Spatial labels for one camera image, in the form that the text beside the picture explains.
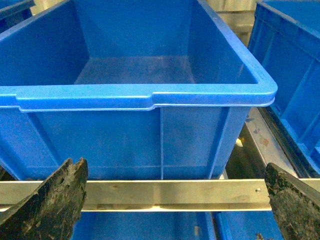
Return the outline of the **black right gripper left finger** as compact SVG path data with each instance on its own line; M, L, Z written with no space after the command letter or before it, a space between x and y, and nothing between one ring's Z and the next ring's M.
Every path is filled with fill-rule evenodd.
M68 158L0 218L2 240L69 240L86 199L88 163Z

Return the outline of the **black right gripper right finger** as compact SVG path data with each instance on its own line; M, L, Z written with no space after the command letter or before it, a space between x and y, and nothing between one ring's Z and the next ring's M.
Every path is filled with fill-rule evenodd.
M271 162L266 165L264 182L283 239L318 240L320 192Z

